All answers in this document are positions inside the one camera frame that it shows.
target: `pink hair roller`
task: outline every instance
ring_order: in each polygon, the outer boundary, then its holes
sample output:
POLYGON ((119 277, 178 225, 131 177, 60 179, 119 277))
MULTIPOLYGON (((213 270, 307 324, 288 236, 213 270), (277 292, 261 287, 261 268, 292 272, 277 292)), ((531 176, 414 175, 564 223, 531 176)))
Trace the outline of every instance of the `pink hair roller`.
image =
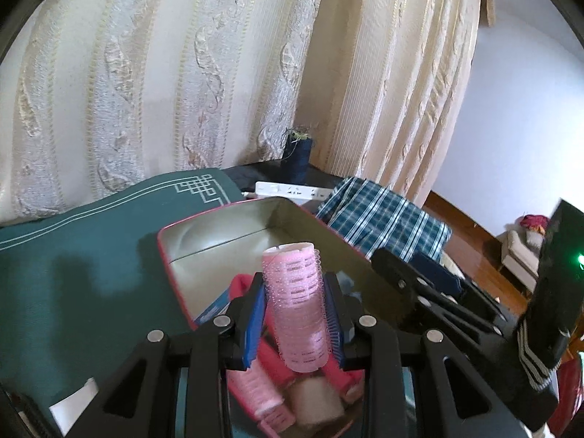
POLYGON ((284 403, 284 397, 275 388, 258 360, 252 361, 246 371, 228 370, 230 389, 242 399, 253 416, 261 420, 284 403))
POLYGON ((280 356, 293 371, 323 367, 331 347, 318 251, 311 243, 273 247, 262 255, 280 356))
POLYGON ((287 430, 294 423, 296 423, 296 417, 288 407, 280 405, 258 423, 258 428, 272 438, 272 436, 279 437, 278 433, 287 430))

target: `open tin box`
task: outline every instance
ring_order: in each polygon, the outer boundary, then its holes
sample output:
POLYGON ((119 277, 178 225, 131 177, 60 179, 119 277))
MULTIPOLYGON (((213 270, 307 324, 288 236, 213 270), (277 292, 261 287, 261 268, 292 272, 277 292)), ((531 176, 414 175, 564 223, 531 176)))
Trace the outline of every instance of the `open tin box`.
MULTIPOLYGON (((289 199, 270 197, 229 204, 176 222, 158 234, 158 246, 179 304, 191 327, 228 305, 227 289, 239 273, 262 270, 262 252, 293 242, 311 242, 323 272, 343 272, 354 281, 366 309, 390 324, 405 306, 371 263, 311 213, 289 199)), ((361 412, 361 402, 318 431, 292 426, 282 437, 339 436, 361 412)))

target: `beige cloth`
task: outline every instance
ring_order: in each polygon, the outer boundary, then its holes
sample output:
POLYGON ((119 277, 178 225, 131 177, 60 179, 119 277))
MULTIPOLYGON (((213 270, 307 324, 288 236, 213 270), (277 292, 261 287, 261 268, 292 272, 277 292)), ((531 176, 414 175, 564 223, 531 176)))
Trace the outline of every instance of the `beige cloth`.
POLYGON ((322 0, 296 124, 311 161, 423 205, 468 81, 480 0, 322 0))
POLYGON ((539 257, 533 253, 527 245, 525 245, 517 231, 507 232, 507 242, 509 245, 509 253, 519 264, 526 269, 531 276, 537 279, 537 269, 539 268, 539 257))
POLYGON ((0 223, 163 172, 278 158, 295 117, 317 166, 421 204, 479 4, 46 0, 0 65, 0 223))

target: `white pattern trim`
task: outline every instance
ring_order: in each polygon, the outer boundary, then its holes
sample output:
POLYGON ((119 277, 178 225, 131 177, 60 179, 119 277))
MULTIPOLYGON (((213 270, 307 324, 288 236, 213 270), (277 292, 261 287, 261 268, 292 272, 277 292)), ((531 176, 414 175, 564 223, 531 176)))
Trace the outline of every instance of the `white pattern trim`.
MULTIPOLYGON (((154 191, 159 191, 159 190, 164 189, 164 188, 167 188, 167 187, 174 187, 177 184, 179 184, 180 182, 190 181, 190 180, 193 180, 193 179, 198 178, 198 177, 199 176, 190 176, 190 177, 186 177, 186 178, 174 179, 174 180, 171 180, 171 181, 159 182, 158 184, 154 184, 154 185, 152 185, 150 187, 144 188, 144 189, 142 189, 140 191, 137 191, 134 194, 130 194, 129 196, 125 196, 125 197, 123 197, 123 198, 121 198, 121 199, 119 199, 117 201, 113 201, 113 202, 107 203, 107 204, 105 204, 105 205, 103 205, 101 207, 96 207, 96 208, 91 209, 91 210, 89 210, 87 212, 80 212, 79 214, 75 214, 75 215, 73 215, 73 216, 71 216, 71 217, 69 217, 67 219, 60 220, 59 222, 57 222, 57 223, 55 223, 53 225, 50 225, 48 227, 44 227, 43 229, 39 229, 38 231, 29 232, 28 234, 20 235, 19 237, 15 237, 13 239, 8 239, 8 240, 5 240, 5 241, 1 241, 0 242, 0 245, 6 244, 6 243, 10 243, 10 242, 14 242, 14 241, 18 241, 20 239, 24 239, 21 242, 17 242, 17 243, 14 243, 12 245, 0 247, 0 251, 7 250, 7 249, 9 249, 11 247, 16 247, 17 245, 20 245, 20 244, 23 244, 23 243, 32 241, 34 239, 37 239, 39 237, 42 237, 43 235, 48 234, 48 233, 50 233, 52 231, 55 231, 56 229, 59 229, 59 228, 65 226, 65 225, 67 225, 67 224, 69 224, 71 222, 76 221, 76 220, 84 219, 85 217, 89 217, 89 216, 92 216, 92 215, 95 215, 95 214, 99 214, 100 212, 108 211, 108 210, 110 210, 110 209, 112 209, 114 207, 118 207, 119 205, 128 203, 130 201, 133 201, 135 199, 138 199, 139 197, 145 196, 146 194, 150 194, 150 193, 153 193, 154 191)), ((223 196, 225 197, 227 203, 230 203, 231 201, 230 201, 229 197, 227 197, 227 194, 223 190, 223 188, 221 188, 219 186, 219 189, 220 189, 221 193, 223 194, 223 196)))
POLYGON ((198 194, 205 204, 219 201, 221 205, 225 205, 221 196, 218 196, 215 188, 211 186, 211 182, 213 182, 218 189, 223 191, 219 183, 215 181, 215 178, 210 174, 204 174, 201 177, 195 176, 195 179, 192 179, 191 181, 179 182, 174 185, 174 188, 177 193, 185 193, 188 191, 191 194, 198 194))

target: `white wall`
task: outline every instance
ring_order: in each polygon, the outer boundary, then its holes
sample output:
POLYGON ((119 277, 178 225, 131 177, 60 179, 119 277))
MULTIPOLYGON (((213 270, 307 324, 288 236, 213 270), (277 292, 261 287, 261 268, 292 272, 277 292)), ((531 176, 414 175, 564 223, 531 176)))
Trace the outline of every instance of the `white wall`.
POLYGON ((493 235, 563 197, 584 210, 584 49, 549 0, 495 0, 433 191, 493 235))

